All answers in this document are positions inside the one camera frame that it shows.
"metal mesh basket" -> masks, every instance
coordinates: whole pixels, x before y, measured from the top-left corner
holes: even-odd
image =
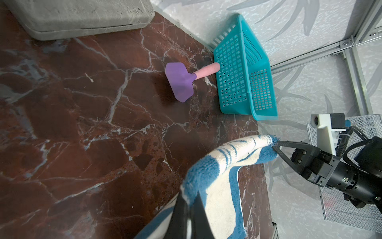
[[[368,138],[373,136],[382,137],[382,122],[379,114],[348,117],[352,125],[362,130]],[[317,145],[317,129],[310,123],[306,123],[310,143]],[[360,142],[361,139],[353,133],[349,139],[348,146]],[[358,147],[348,153],[349,159],[357,164],[353,158],[361,151]],[[343,199],[343,193],[336,189],[320,187],[322,210],[326,220],[382,233],[382,214],[374,204],[367,204],[363,208],[355,208],[349,201]]]

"towel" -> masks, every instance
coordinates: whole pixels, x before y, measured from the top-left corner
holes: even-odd
[[[230,141],[207,154],[187,172],[180,191],[192,206],[198,193],[216,239],[243,239],[246,230],[241,210],[238,171],[242,166],[269,162],[277,157],[278,139],[254,135]],[[162,239],[170,223],[177,195],[146,225],[136,239]]]

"marble countertop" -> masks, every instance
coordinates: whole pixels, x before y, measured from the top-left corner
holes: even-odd
[[[257,133],[220,112],[215,76],[178,102],[167,62],[212,53],[158,13],[144,29],[39,42],[0,8],[0,237],[133,238],[188,168]],[[263,165],[239,171],[248,238],[270,238]]]

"teal plastic basket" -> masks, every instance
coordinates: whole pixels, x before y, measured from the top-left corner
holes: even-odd
[[[220,64],[216,79],[223,113],[277,120],[269,59],[243,16],[215,48],[214,59]]]

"black cable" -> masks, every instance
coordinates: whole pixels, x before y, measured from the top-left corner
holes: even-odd
[[[350,136],[353,133],[353,129],[350,127],[345,132],[340,133],[340,143],[337,146],[336,155],[341,158],[343,153],[345,152]]]
[[[361,142],[358,142],[358,143],[355,143],[355,144],[353,144],[353,145],[350,145],[350,146],[348,147],[348,149],[345,150],[345,152],[344,152],[344,154],[343,154],[343,156],[342,156],[342,159],[343,159],[343,160],[345,161],[345,163],[347,163],[348,165],[353,166],[353,167],[355,167],[355,168],[357,168],[357,169],[359,169],[359,170],[362,170],[362,171],[366,172],[364,169],[362,169],[361,167],[359,167],[358,165],[356,165],[355,163],[353,163],[353,161],[351,161],[351,160],[349,159],[349,157],[348,157],[348,152],[349,152],[350,150],[353,150],[353,149],[358,148],[358,147],[360,147],[360,146],[364,146],[364,145],[366,145],[367,143],[372,142],[372,141],[373,141],[373,140],[371,140],[371,139],[366,139],[366,140],[363,140],[363,141],[361,141]]]
[[[350,128],[353,129],[354,132],[362,139],[362,140],[367,140],[369,139],[357,126],[351,126]]]

